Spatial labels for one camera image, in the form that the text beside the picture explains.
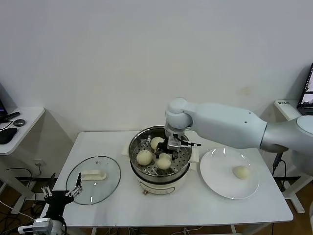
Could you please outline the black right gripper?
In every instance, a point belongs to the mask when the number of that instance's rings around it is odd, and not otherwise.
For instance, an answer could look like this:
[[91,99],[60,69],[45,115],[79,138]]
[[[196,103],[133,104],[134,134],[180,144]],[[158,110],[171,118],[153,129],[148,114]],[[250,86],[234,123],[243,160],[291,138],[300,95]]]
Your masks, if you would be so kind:
[[172,151],[171,160],[174,161],[178,157],[178,151],[182,147],[182,137],[184,137],[184,129],[165,128],[165,139],[157,145],[155,149],[155,157],[159,159],[160,154],[166,151]]

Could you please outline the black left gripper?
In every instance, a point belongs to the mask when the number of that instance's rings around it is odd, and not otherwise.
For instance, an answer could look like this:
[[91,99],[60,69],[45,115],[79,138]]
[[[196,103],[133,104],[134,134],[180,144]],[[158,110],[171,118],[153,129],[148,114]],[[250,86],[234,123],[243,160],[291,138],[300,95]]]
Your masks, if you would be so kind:
[[47,184],[41,187],[44,194],[45,202],[48,204],[48,209],[44,218],[52,220],[60,220],[67,204],[74,201],[74,197],[78,196],[83,190],[81,173],[78,174],[75,187],[71,190],[54,190],[51,191],[56,182],[56,173],[53,173],[48,179]]

